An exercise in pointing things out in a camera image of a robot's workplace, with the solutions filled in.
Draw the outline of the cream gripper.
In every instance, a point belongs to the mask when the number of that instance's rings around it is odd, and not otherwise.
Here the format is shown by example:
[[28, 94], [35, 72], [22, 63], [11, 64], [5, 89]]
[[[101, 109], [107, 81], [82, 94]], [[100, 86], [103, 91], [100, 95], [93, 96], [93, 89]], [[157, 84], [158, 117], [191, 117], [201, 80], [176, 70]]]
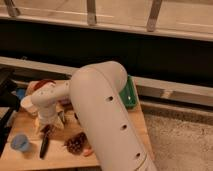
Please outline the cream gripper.
[[60, 119], [59, 116], [55, 116], [53, 118], [41, 119], [37, 117], [35, 119], [35, 132], [41, 132], [46, 126], [53, 126], [57, 129], [64, 129], [64, 123]]

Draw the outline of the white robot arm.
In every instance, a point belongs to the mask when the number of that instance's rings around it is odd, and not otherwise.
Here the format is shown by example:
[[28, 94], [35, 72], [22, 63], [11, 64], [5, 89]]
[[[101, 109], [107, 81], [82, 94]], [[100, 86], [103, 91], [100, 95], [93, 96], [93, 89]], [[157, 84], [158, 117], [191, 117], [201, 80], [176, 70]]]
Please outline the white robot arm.
[[119, 96], [127, 72], [118, 62], [86, 65], [62, 85], [39, 89], [32, 103], [44, 118], [69, 97], [103, 171], [157, 171]]

